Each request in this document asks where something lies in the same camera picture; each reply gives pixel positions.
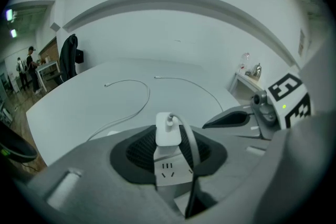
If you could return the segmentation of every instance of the white table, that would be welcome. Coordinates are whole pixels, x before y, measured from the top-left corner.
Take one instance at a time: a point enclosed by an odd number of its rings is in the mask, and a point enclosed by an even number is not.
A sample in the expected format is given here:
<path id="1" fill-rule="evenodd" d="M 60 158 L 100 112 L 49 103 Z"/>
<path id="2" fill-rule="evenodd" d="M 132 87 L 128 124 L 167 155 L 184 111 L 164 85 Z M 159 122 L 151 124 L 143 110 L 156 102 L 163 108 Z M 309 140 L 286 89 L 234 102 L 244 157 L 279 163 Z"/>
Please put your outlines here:
<path id="1" fill-rule="evenodd" d="M 233 80 L 229 89 L 230 93 L 234 92 L 235 88 L 237 87 L 238 81 L 249 87 L 253 92 L 264 90 L 264 86 L 260 81 L 256 81 L 245 74 L 240 74 L 239 72 L 236 72 L 235 79 Z"/>
<path id="2" fill-rule="evenodd" d="M 38 79 L 39 79 L 41 85 L 43 86 L 43 89 L 44 89 L 46 92 L 47 92 L 47 88 L 46 88 L 46 86 L 44 85 L 44 82 L 43 82 L 43 79 L 42 79 L 42 76 L 41 76 L 41 72 L 42 72 L 43 70 L 45 70 L 46 68 L 51 67 L 51 66 L 53 66 L 53 65 L 56 65 L 56 67 L 57 67 L 57 71 L 60 72 L 60 71 L 59 71 L 59 67 L 58 67 L 58 62 L 57 62 L 57 61 L 51 61 L 51 62 L 49 62 L 49 63 L 45 63 L 44 65 L 41 65 L 41 66 L 39 66 L 38 68 L 35 69 L 35 72 L 37 73 Z"/>
<path id="3" fill-rule="evenodd" d="M 110 127 L 124 131 L 155 124 L 158 112 L 175 112 L 193 126 L 202 127 L 221 113 L 214 98 L 199 87 L 181 80 L 154 79 L 178 77 L 198 83 L 211 92 L 224 110 L 239 103 L 216 81 L 209 81 L 200 66 L 145 59 L 115 59 L 91 68 L 64 82 L 27 111 L 27 119 L 36 146 L 47 165 L 84 143 L 103 125 L 138 111 L 146 102 L 146 87 L 127 81 L 104 87 L 105 83 L 124 79 L 140 80 L 151 89 L 147 106 L 136 117 Z"/>

